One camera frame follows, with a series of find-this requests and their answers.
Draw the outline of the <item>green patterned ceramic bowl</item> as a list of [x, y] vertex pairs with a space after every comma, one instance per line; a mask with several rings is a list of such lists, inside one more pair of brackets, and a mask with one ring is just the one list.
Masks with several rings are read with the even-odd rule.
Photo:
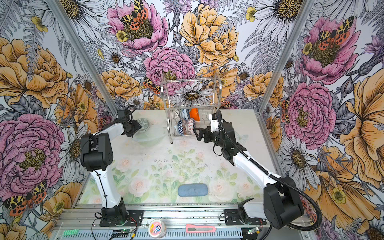
[[150, 121], [146, 118], [140, 118], [137, 120], [141, 128], [138, 130], [138, 133], [145, 133], [150, 128]]

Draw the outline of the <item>dark blue patterned bowl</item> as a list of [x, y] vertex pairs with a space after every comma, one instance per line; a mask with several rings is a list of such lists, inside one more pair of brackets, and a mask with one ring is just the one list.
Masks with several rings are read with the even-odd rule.
[[186, 130], [188, 135], [194, 134], [194, 128], [196, 126], [196, 121], [194, 119], [189, 119], [186, 123]]

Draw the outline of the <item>orange plastic bowl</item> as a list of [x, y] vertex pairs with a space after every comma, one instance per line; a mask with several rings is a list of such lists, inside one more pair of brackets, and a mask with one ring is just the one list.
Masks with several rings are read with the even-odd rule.
[[194, 119], [197, 122], [200, 121], [200, 114], [199, 114], [199, 110], [197, 108], [190, 109], [189, 114], [190, 114], [191, 119]]

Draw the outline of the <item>red patterned ceramic bowl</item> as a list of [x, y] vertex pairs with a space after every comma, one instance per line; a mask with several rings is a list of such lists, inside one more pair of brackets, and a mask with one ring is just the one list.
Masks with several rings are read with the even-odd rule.
[[176, 123], [176, 133], [177, 135], [179, 136], [185, 136], [187, 134], [187, 130], [186, 130], [186, 121], [184, 120], [179, 120], [177, 123]]

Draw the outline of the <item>blue floral ceramic bowl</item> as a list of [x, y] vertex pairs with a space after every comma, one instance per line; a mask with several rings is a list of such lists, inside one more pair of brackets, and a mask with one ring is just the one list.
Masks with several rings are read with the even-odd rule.
[[183, 120], [188, 121], [191, 118], [189, 109], [180, 109], [180, 116]]

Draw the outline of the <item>steel wire dish rack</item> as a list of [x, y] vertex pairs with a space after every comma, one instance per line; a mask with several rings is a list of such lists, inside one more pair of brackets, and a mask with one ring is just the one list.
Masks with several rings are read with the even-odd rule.
[[167, 132], [170, 143], [175, 139], [189, 138], [193, 135], [179, 136], [176, 133], [176, 123], [172, 110], [197, 108], [200, 121], [196, 121], [197, 128], [210, 125], [208, 115], [213, 114], [221, 105], [222, 79], [214, 73], [210, 77], [200, 75], [193, 79], [175, 79], [169, 73], [161, 74], [161, 95], [166, 102]]

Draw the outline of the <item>white black lattice bowl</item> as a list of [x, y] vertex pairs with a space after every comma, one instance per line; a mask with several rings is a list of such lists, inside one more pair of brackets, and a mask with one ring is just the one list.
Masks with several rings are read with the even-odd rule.
[[180, 112], [179, 110], [175, 109], [175, 110], [172, 110], [172, 113], [173, 113], [173, 118], [175, 121], [179, 121], [180, 120]]

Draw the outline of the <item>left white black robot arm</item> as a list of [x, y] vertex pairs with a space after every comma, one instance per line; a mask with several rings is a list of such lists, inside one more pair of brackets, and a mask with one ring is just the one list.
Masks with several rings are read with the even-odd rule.
[[114, 160], [112, 140], [125, 135], [132, 138], [142, 126], [133, 119], [137, 107], [130, 105], [118, 111], [117, 119], [94, 134], [81, 137], [81, 165], [93, 176], [102, 199], [101, 226], [123, 226], [129, 213], [116, 188], [111, 164]]

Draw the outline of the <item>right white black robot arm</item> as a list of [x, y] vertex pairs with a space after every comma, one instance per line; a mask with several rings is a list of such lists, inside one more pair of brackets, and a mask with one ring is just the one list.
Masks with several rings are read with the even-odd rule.
[[245, 201], [244, 212], [249, 218], [266, 218], [276, 228], [288, 226], [301, 230], [302, 226], [292, 223], [304, 214], [304, 207], [300, 196], [303, 192], [296, 187], [289, 177], [281, 177], [265, 168], [256, 161], [247, 149], [237, 142], [231, 122], [222, 119], [221, 112], [209, 115], [211, 124], [206, 128], [194, 128], [194, 134], [199, 142], [214, 143], [221, 148], [222, 156], [233, 166], [243, 170], [263, 189], [263, 213], [251, 213]]

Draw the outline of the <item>blue grey sponge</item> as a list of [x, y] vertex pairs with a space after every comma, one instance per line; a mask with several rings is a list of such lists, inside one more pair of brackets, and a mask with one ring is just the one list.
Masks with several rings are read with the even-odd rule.
[[180, 197], [203, 197], [208, 194], [208, 186], [206, 184], [183, 184], [178, 188]]

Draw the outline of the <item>pink utility knife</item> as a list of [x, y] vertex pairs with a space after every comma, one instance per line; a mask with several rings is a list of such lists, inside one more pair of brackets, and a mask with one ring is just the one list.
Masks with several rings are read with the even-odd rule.
[[208, 225], [186, 225], [186, 232], [187, 233], [215, 233], [216, 227], [214, 226], [208, 226]]

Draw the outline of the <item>round pink sticker tin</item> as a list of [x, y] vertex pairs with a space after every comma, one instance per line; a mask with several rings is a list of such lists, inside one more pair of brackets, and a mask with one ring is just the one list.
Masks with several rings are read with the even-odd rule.
[[165, 237], [167, 228], [163, 221], [161, 220], [153, 220], [149, 224], [148, 232], [150, 237], [154, 239], [160, 239]]

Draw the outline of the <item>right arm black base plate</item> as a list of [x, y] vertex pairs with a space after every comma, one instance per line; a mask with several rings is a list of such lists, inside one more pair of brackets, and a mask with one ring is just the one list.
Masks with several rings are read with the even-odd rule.
[[240, 209], [225, 209], [225, 222], [227, 226], [237, 226], [237, 225], [249, 225], [250, 222], [247, 221], [245, 217], [245, 212]]

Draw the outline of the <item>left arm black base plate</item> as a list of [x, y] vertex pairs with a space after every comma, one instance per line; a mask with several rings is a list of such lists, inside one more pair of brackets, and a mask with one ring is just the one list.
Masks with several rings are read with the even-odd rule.
[[136, 227], [141, 226], [143, 210], [127, 210], [124, 213], [108, 213], [102, 217], [99, 225], [101, 227]]

